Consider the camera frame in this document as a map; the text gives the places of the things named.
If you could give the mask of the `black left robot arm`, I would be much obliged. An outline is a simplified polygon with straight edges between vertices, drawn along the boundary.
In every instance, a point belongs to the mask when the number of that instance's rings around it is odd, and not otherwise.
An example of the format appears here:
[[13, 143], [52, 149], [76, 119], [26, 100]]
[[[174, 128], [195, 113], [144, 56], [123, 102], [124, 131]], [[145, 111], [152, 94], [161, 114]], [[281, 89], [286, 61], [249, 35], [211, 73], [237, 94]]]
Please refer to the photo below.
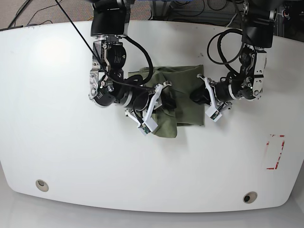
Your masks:
[[[264, 70], [266, 67], [266, 49], [271, 48], [280, 0], [246, 0], [241, 12], [233, 1], [240, 29], [229, 28], [214, 36], [221, 61], [212, 60], [217, 65], [224, 65], [228, 70], [218, 82], [198, 74], [203, 81], [198, 89], [190, 94], [192, 101], [208, 105], [205, 114], [214, 122], [218, 121], [224, 110], [232, 107], [233, 100], [258, 100], [263, 92]], [[222, 51], [223, 38], [230, 34], [242, 36], [241, 48], [232, 60], [228, 61]]]

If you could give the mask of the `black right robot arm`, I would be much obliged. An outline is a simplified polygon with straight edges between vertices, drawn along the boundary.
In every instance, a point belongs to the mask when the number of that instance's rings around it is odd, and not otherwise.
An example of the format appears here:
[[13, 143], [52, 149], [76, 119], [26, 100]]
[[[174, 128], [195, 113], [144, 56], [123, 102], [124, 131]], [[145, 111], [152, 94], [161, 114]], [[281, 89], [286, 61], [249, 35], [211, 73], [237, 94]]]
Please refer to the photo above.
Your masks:
[[[152, 79], [153, 65], [147, 51], [127, 35], [133, 0], [93, 0], [94, 10], [91, 25], [93, 42], [92, 69], [90, 71], [89, 98], [99, 107], [117, 104], [125, 108], [125, 115], [137, 123], [144, 135], [152, 133], [158, 127], [152, 114], [165, 100], [163, 90], [171, 82], [161, 84], [147, 83]], [[140, 74], [124, 77], [123, 67], [127, 53], [121, 39], [139, 48], [148, 62], [148, 75]]]

